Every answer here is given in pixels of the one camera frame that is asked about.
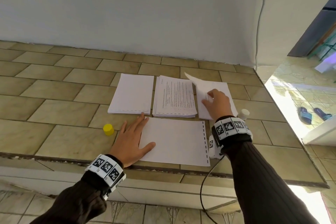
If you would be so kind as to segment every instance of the tiled countertop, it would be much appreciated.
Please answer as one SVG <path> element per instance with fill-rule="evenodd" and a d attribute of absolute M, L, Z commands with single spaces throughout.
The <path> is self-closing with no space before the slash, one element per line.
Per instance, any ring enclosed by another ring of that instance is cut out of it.
<path fill-rule="evenodd" d="M 120 73 L 185 78 L 184 72 L 228 83 L 237 110 L 251 113 L 247 124 L 253 143 L 283 179 L 325 187 L 254 70 L 208 61 L 0 41 L 0 152 L 4 157 L 86 165 L 109 150 L 124 120 L 137 117 L 107 113 Z M 102 130 L 106 123 L 115 128 L 110 137 Z M 209 135 L 209 121 L 206 124 Z M 131 169 L 155 170 L 162 177 L 181 174 L 173 182 L 183 182 L 188 174 L 203 175 L 211 167 L 138 161 Z M 225 158 L 212 174 L 232 178 L 229 160 Z"/>

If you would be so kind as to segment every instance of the paper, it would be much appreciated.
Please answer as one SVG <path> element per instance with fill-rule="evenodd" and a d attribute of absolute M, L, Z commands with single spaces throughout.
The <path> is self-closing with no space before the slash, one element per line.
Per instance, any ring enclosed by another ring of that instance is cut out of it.
<path fill-rule="evenodd" d="M 200 119 L 212 120 L 207 108 L 201 102 L 203 99 L 207 99 L 209 101 L 213 101 L 212 97 L 208 95 L 208 92 L 213 89 L 217 89 L 222 91 L 227 97 L 230 99 L 231 111 L 234 116 L 238 115 L 235 104 L 233 103 L 233 99 L 231 97 L 231 93 L 228 88 L 228 84 L 226 82 L 210 82 L 203 81 L 201 79 L 195 78 L 187 73 L 184 73 L 186 77 L 192 81 L 196 86 L 196 96 L 197 96 L 197 105 L 198 105 L 198 117 Z"/>
<path fill-rule="evenodd" d="M 209 150 L 204 121 L 149 118 L 143 128 L 139 148 L 156 146 L 141 160 L 209 167 Z"/>
<path fill-rule="evenodd" d="M 108 113 L 151 113 L 154 76 L 121 74 Z"/>
<path fill-rule="evenodd" d="M 156 79 L 153 115 L 195 117 L 197 114 L 190 80 L 160 76 Z"/>

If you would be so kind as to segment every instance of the person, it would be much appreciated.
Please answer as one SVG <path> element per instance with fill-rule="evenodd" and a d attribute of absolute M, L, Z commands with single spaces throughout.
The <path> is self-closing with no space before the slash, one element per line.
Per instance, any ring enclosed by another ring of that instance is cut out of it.
<path fill-rule="evenodd" d="M 229 98 L 224 93 L 214 89 L 208 94 L 213 101 L 202 100 L 202 103 L 214 120 L 234 117 Z M 144 114 L 128 128 L 125 121 L 107 156 L 123 167 L 128 167 L 151 151 L 155 147 L 154 142 L 143 149 L 138 147 L 147 121 Z M 248 135 L 231 136 L 236 140 L 231 138 L 232 143 L 223 151 L 231 162 L 234 189 L 245 223 L 318 223 L 254 145 L 250 141 L 240 140 L 242 136 Z M 106 210 L 103 194 L 107 189 L 107 184 L 100 176 L 90 170 L 86 171 L 79 182 L 62 191 L 52 207 L 31 223 L 86 223 Z"/>

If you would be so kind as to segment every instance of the person's left hand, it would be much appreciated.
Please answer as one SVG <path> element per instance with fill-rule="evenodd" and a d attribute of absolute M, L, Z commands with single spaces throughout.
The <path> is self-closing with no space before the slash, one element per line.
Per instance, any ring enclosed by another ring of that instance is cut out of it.
<path fill-rule="evenodd" d="M 148 120 L 148 117 L 141 113 L 127 129 L 127 121 L 124 121 L 119 136 L 109 152 L 119 159 L 124 167 L 134 164 L 155 147 L 155 142 L 151 142 L 144 148 L 139 149 L 141 132 Z"/>

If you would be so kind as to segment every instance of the flip-flop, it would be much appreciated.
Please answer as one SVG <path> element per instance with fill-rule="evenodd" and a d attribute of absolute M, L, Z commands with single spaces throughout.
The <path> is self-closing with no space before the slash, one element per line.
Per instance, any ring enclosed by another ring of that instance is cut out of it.
<path fill-rule="evenodd" d="M 314 108 L 314 112 L 324 121 L 330 119 L 333 116 L 330 113 L 325 113 L 320 108 Z"/>
<path fill-rule="evenodd" d="M 300 117 L 300 120 L 308 125 L 312 123 L 312 114 L 307 112 L 307 109 L 304 107 L 299 107 L 298 108 L 298 114 Z"/>

